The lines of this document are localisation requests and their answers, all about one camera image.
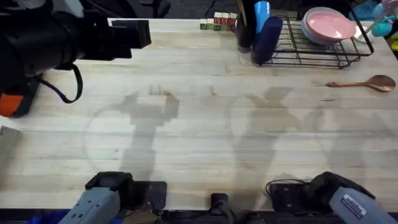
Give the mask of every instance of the pink plate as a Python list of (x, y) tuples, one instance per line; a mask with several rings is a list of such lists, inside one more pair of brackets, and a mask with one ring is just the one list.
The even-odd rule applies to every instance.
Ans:
[(308, 15), (308, 28), (327, 39), (344, 40), (355, 35), (355, 24), (334, 12), (314, 12)]

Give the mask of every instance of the black wire dish rack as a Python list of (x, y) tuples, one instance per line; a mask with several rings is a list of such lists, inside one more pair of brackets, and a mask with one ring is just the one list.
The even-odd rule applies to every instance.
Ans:
[(264, 65), (294, 65), (308, 67), (347, 68), (361, 57), (373, 54), (374, 49), (356, 15), (353, 15), (357, 26), (365, 36), (366, 44), (356, 43), (353, 38), (333, 45), (318, 45), (309, 40), (303, 33), (301, 21), (297, 17), (289, 17), (285, 11), (273, 11), (284, 21), (277, 47), (272, 58)]

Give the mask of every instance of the wooden spoon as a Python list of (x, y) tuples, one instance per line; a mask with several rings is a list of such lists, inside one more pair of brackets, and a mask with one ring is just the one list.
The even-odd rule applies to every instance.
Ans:
[(377, 91), (388, 92), (396, 87), (396, 82), (387, 75), (375, 75), (366, 82), (329, 82), (328, 87), (367, 86)]

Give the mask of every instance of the butcher block countertop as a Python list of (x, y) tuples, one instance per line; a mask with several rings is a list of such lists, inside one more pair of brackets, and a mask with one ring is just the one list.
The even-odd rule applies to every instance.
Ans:
[[(80, 60), (83, 96), (66, 105), (42, 86), (13, 122), (20, 138), (2, 165), (0, 208), (71, 208), (97, 173), (168, 184), (166, 209), (271, 209), (264, 186), (324, 171), (365, 186), (398, 212), (398, 90), (328, 88), (377, 74), (398, 80), (382, 38), (350, 68), (251, 65), (232, 32), (199, 20), (150, 20), (152, 44), (132, 59)], [(45, 79), (70, 98), (72, 72)]]

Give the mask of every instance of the camera strap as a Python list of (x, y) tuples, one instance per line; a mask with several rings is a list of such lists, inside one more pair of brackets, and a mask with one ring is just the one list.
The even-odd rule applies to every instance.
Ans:
[(61, 92), (61, 90), (59, 90), (57, 87), (55, 87), (53, 84), (49, 83), (46, 80), (43, 80), (42, 78), (39, 77), (34, 77), (38, 82), (40, 82), (41, 84), (49, 87), (50, 89), (52, 89), (56, 94), (58, 94), (58, 96), (60, 96), (61, 100), (64, 103), (73, 103), (76, 100), (79, 100), (79, 98), (81, 97), (81, 93), (83, 92), (83, 79), (81, 78), (81, 73), (79, 71), (79, 68), (75, 65), (72, 64), (71, 67), (69, 67), (68, 70), (73, 70), (73, 72), (75, 73), (75, 77), (76, 77), (76, 82), (77, 82), (77, 94), (74, 100), (69, 100), (67, 98), (67, 96), (65, 96), (65, 94), (63, 94)]

